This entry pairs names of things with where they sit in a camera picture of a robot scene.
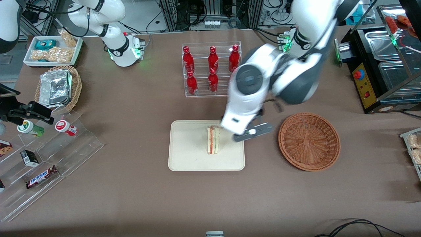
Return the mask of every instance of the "brown wicker basket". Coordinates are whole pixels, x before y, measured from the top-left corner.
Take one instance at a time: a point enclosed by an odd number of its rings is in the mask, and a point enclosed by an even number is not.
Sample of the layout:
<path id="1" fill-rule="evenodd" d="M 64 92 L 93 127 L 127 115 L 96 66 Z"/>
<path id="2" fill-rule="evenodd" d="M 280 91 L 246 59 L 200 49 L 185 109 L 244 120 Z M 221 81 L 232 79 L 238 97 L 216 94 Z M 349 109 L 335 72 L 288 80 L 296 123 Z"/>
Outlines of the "brown wicker basket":
<path id="1" fill-rule="evenodd" d="M 77 101 L 79 100 L 80 92 L 82 90 L 82 81 L 80 79 L 79 73 L 77 70 L 72 66 L 57 66 L 53 67 L 48 71 L 54 71 L 58 69 L 67 69 L 72 74 L 72 100 L 68 105 L 66 105 L 66 109 L 70 111 L 76 106 Z M 40 100 L 40 88 L 41 88 L 41 80 L 38 82 L 37 91 L 35 92 L 35 101 L 38 102 Z"/>
<path id="2" fill-rule="evenodd" d="M 329 168 L 341 151 L 335 128 L 314 113 L 297 113 L 288 117 L 279 130 L 278 143 L 285 158 L 306 171 Z"/>

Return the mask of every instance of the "table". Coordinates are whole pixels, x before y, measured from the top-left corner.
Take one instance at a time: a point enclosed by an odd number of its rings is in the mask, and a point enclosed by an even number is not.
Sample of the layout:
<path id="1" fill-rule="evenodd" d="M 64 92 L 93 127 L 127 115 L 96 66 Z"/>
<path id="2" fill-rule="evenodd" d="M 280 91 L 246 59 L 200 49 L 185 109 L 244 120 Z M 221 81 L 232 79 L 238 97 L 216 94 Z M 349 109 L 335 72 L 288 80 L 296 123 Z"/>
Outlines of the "table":
<path id="1" fill-rule="evenodd" d="M 337 38 L 347 30 L 339 27 Z M 421 235 L 420 181 L 399 137 L 420 127 L 419 120 L 401 113 L 363 114 L 348 69 L 332 62 L 325 64 L 319 89 L 308 102 L 285 106 L 283 113 L 267 104 L 264 116 L 275 129 L 298 112 L 326 118 L 342 145 L 331 168 L 296 169 L 283 158 L 274 132 L 245 141 L 242 171 L 170 171 L 171 123 L 219 119 L 226 104 L 225 97 L 184 97 L 182 43 L 241 40 L 246 52 L 266 41 L 251 30 L 152 39 L 145 59 L 128 68 L 110 60 L 100 38 L 84 39 L 77 68 L 83 89 L 75 110 L 106 145 L 10 223 L 0 223 L 2 236 L 181 237 L 223 230 L 226 236 L 310 237 L 329 233 L 344 218 L 366 218 L 407 236 Z M 22 67 L 16 85 L 20 101 L 33 99 L 45 71 Z M 8 135 L 15 129 L 8 124 Z M 372 227 L 348 228 L 344 234 L 377 236 Z"/>

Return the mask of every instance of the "red aluminum bottle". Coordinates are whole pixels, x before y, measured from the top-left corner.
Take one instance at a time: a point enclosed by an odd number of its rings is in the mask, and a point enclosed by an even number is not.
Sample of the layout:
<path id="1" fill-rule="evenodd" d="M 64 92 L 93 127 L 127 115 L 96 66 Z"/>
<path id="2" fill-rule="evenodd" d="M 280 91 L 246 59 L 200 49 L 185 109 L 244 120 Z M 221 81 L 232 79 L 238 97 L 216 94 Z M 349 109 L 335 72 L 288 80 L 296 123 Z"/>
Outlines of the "red aluminum bottle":
<path id="1" fill-rule="evenodd" d="M 195 62 L 193 60 L 193 55 L 190 53 L 190 49 L 188 46 L 183 47 L 183 63 L 186 71 L 195 72 Z"/>
<path id="2" fill-rule="evenodd" d="M 214 68 L 209 68 L 209 91 L 216 92 L 218 90 L 218 76 Z"/>
<path id="3" fill-rule="evenodd" d="M 210 47 L 210 54 L 208 58 L 209 68 L 214 68 L 218 72 L 218 55 L 216 54 L 216 47 Z"/>
<path id="4" fill-rule="evenodd" d="M 233 72 L 238 67 L 239 62 L 240 62 L 240 54 L 238 53 L 238 45 L 234 44 L 232 46 L 232 52 L 229 55 L 228 70 L 230 72 Z"/>
<path id="5" fill-rule="evenodd" d="M 197 95 L 197 81 L 196 78 L 193 76 L 192 71 L 187 72 L 187 88 L 189 90 L 189 94 Z"/>

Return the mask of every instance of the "emergency stop button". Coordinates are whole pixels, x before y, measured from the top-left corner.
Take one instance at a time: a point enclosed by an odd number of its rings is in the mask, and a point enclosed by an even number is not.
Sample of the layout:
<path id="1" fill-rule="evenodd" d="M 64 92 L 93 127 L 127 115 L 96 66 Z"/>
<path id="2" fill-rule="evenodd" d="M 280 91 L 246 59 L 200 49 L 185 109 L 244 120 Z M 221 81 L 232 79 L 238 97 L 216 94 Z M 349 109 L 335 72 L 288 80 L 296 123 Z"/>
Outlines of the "emergency stop button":
<path id="1" fill-rule="evenodd" d="M 356 80 L 359 80 L 359 81 L 362 80 L 362 79 L 364 79 L 364 70 L 360 69 L 360 70 L 356 71 L 354 73 L 354 78 Z"/>

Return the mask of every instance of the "acrylic bottle rack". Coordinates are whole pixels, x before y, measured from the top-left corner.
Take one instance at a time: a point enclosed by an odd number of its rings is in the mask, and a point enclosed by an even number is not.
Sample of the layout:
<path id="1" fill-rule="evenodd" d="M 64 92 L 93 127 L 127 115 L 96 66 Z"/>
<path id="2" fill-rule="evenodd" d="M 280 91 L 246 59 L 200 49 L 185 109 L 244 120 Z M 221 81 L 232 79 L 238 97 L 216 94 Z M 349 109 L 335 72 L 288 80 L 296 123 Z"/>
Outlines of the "acrylic bottle rack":
<path id="1" fill-rule="evenodd" d="M 10 141 L 13 150 L 0 158 L 0 180 L 5 186 L 0 193 L 1 221 L 11 221 L 104 146 L 83 126 L 78 113 L 59 107 L 51 116 L 54 117 L 53 125 L 41 121 L 36 123 L 45 129 L 41 137 L 28 134 L 16 136 Z M 55 130 L 55 123 L 61 119 L 77 127 L 75 136 Z M 40 164 L 36 167 L 25 166 L 20 155 L 23 150 L 34 152 Z M 25 182 L 53 165 L 59 170 L 58 173 L 33 188 L 26 188 Z"/>
<path id="2" fill-rule="evenodd" d="M 184 80 L 184 93 L 186 97 L 213 97 L 213 96 L 226 96 L 228 94 L 228 83 L 231 77 L 231 72 L 228 70 L 229 56 L 232 51 L 232 46 L 237 44 L 239 46 L 238 53 L 240 54 L 241 64 L 241 41 L 232 42 L 215 42 L 215 43 L 184 43 L 184 46 L 190 48 L 190 53 L 195 62 L 194 76 L 197 80 L 197 95 L 189 94 L 187 89 L 187 71 L 183 64 L 183 48 L 181 48 L 181 66 L 183 67 L 183 80 Z M 218 67 L 218 90 L 216 92 L 209 91 L 209 48 L 216 47 L 216 54 L 219 57 Z"/>

